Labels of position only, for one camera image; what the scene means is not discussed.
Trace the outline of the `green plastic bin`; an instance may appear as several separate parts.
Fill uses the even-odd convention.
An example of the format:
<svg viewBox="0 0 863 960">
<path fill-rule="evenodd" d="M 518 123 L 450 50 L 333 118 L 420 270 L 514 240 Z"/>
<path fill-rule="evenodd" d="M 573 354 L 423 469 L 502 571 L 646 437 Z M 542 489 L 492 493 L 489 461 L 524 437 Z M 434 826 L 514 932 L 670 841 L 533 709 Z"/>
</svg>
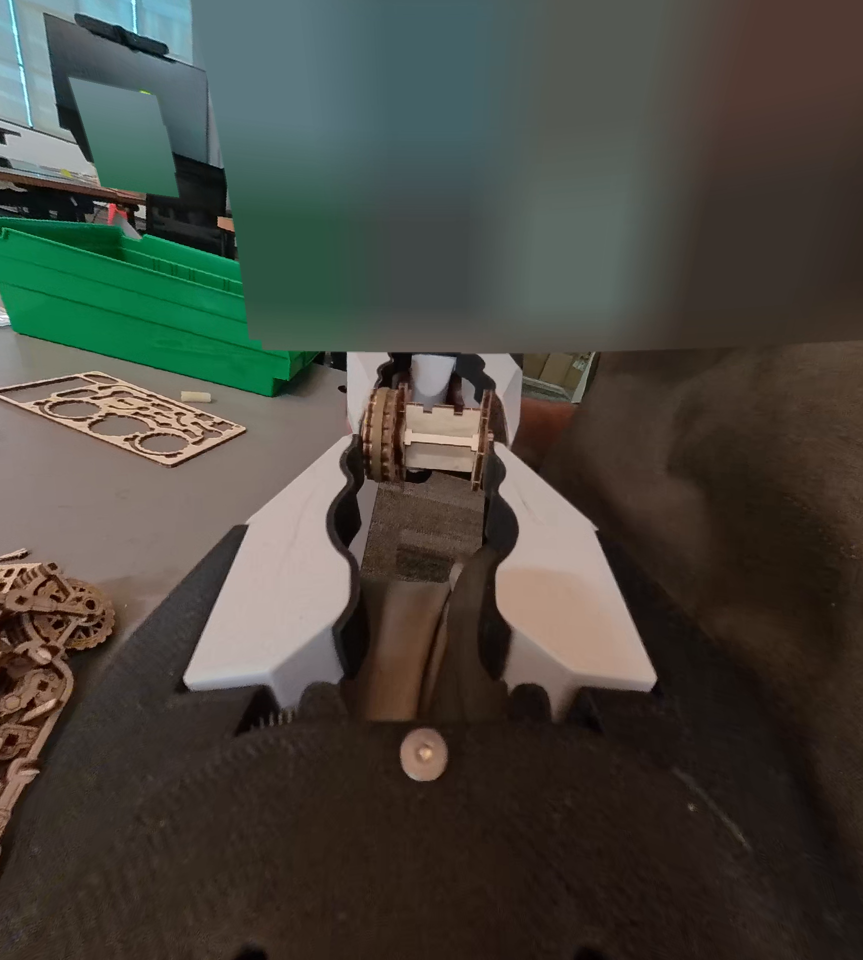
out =
<svg viewBox="0 0 863 960">
<path fill-rule="evenodd" d="M 0 217 L 0 296 L 17 333 L 264 397 L 317 357 L 251 338 L 236 260 L 110 224 Z"/>
</svg>

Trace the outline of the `pile of wooden puzzle parts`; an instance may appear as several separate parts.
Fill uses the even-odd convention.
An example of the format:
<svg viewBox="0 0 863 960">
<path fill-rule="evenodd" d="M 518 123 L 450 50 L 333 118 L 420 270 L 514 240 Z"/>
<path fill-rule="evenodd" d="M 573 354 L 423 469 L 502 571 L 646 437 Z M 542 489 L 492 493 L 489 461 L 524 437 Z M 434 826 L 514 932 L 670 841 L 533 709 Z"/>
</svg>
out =
<svg viewBox="0 0 863 960">
<path fill-rule="evenodd" d="M 0 556 L 0 855 L 12 813 L 71 700 L 69 655 L 107 641 L 111 601 L 26 550 Z"/>
</svg>

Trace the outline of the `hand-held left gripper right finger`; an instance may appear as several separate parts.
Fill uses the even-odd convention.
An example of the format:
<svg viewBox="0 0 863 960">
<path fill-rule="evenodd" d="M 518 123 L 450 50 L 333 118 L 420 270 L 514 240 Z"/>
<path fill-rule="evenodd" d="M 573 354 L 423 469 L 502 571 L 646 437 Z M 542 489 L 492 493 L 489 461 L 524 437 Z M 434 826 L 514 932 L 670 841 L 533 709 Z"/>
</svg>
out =
<svg viewBox="0 0 863 960">
<path fill-rule="evenodd" d="M 510 629 L 500 676 L 510 690 L 542 688 L 566 719 L 583 689 L 650 692 L 654 665 L 595 525 L 505 444 L 493 505 L 513 520 L 497 563 L 497 612 Z"/>
</svg>

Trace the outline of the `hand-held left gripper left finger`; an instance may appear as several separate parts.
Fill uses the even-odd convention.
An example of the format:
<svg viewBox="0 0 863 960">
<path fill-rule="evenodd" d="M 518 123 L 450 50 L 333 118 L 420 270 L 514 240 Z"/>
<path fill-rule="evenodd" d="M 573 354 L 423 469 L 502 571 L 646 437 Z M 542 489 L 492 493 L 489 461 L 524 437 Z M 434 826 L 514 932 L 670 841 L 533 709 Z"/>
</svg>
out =
<svg viewBox="0 0 863 960">
<path fill-rule="evenodd" d="M 359 673 L 368 649 L 362 442 L 341 438 L 260 508 L 185 668 L 189 690 L 264 687 L 298 705 Z"/>
</svg>

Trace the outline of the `person's olive sweatshirt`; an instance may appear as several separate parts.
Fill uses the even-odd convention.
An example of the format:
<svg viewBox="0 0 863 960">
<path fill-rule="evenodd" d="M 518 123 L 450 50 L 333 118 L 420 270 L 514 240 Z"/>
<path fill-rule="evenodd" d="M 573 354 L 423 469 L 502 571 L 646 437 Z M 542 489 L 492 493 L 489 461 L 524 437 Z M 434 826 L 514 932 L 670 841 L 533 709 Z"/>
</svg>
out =
<svg viewBox="0 0 863 960">
<path fill-rule="evenodd" d="M 863 341 L 600 353 L 517 445 L 755 677 L 863 927 Z"/>
</svg>

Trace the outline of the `person's beige trousers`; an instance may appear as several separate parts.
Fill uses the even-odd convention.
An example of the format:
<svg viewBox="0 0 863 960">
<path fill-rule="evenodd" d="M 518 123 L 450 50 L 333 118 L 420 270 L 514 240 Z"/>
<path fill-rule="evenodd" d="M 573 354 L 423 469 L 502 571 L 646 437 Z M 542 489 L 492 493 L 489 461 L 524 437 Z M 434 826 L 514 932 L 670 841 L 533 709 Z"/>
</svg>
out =
<svg viewBox="0 0 863 960">
<path fill-rule="evenodd" d="M 448 645 L 450 601 L 464 568 L 457 560 L 442 582 L 362 582 L 369 643 L 349 685 L 356 718 L 372 722 L 430 718 Z"/>
</svg>

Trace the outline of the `grey desk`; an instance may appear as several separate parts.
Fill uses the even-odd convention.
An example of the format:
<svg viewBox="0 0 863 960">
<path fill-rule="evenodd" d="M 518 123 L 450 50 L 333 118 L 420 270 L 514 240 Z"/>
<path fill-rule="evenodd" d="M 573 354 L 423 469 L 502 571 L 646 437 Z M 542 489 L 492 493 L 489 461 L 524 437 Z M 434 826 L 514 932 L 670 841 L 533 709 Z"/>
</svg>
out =
<svg viewBox="0 0 863 960">
<path fill-rule="evenodd" d="M 0 386 L 99 370 L 176 398 L 175 374 L 0 329 Z M 344 433 L 344 375 L 312 364 L 275 399 L 218 390 L 247 432 L 173 468 L 0 401 L 0 545 L 28 547 L 113 601 L 22 794 L 0 860 L 0 958 L 289 956 L 307 934 L 304 733 L 263 692 L 181 675 L 245 521 Z"/>
</svg>

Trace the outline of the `wooden puzzle sheet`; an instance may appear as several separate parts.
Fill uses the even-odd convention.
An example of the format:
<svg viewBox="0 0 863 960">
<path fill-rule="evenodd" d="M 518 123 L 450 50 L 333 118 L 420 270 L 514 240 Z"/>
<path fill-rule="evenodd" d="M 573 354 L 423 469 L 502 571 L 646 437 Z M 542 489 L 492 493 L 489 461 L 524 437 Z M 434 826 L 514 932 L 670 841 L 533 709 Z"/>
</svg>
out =
<svg viewBox="0 0 863 960">
<path fill-rule="evenodd" d="M 172 468 L 246 427 L 97 370 L 0 387 L 0 402 Z"/>
</svg>

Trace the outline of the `black computer monitor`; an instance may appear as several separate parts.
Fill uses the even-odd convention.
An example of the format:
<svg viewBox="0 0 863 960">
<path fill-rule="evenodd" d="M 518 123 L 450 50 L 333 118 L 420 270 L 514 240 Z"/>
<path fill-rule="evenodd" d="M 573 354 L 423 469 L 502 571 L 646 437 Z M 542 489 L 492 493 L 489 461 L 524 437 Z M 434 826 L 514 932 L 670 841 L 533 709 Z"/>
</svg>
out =
<svg viewBox="0 0 863 960">
<path fill-rule="evenodd" d="M 177 197 L 177 158 L 209 160 L 206 73 L 43 15 L 59 125 L 100 184 Z"/>
</svg>

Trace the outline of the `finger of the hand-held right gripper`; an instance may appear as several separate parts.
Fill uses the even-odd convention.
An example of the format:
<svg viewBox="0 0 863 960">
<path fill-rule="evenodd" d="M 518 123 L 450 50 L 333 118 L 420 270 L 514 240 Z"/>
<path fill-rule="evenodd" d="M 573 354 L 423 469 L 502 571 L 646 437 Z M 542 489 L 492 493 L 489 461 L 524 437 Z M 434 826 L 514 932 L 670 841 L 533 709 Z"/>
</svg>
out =
<svg viewBox="0 0 863 960">
<path fill-rule="evenodd" d="M 504 423 L 504 440 L 513 446 L 521 422 L 523 359 L 519 353 L 479 353 L 481 374 L 475 382 L 477 394 L 490 390 L 500 406 Z"/>
<path fill-rule="evenodd" d="M 387 352 L 348 351 L 346 354 L 346 412 L 351 432 L 363 436 L 363 417 L 372 392 L 382 386 L 386 370 L 393 370 L 394 359 Z"/>
</svg>

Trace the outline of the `black webcam bar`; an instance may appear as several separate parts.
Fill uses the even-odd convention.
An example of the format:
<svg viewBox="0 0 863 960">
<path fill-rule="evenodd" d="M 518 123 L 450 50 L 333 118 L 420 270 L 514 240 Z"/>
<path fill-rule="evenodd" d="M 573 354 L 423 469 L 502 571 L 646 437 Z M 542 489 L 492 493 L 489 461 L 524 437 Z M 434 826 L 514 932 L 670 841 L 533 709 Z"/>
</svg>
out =
<svg viewBox="0 0 863 960">
<path fill-rule="evenodd" d="M 156 58 L 167 59 L 169 57 L 170 48 L 166 43 L 140 35 L 132 30 L 127 30 L 120 25 L 112 24 L 83 13 L 75 13 L 74 22 L 77 26 L 87 30 L 93 36 L 116 43 L 132 51 Z"/>
</svg>

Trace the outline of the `wooden spool with gear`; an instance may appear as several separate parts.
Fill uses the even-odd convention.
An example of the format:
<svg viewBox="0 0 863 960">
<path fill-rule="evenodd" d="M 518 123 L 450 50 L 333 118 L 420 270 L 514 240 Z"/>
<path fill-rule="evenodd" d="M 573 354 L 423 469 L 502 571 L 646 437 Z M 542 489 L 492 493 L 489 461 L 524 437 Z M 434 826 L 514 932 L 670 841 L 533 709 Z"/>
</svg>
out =
<svg viewBox="0 0 863 960">
<path fill-rule="evenodd" d="M 359 422 L 364 476 L 401 483 L 408 473 L 462 474 L 473 491 L 480 490 L 494 443 L 495 408 L 494 390 L 485 390 L 477 407 L 426 409 L 404 386 L 375 388 Z"/>
</svg>

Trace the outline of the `cardboard box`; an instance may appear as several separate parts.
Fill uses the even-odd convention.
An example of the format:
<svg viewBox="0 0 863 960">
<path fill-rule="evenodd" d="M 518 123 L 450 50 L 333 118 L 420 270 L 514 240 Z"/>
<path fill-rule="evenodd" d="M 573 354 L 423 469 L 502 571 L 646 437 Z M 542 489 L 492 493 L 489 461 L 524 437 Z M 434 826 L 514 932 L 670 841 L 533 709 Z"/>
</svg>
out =
<svg viewBox="0 0 863 960">
<path fill-rule="evenodd" d="M 540 399 L 580 404 L 600 358 L 598 351 L 522 354 L 522 390 Z"/>
</svg>

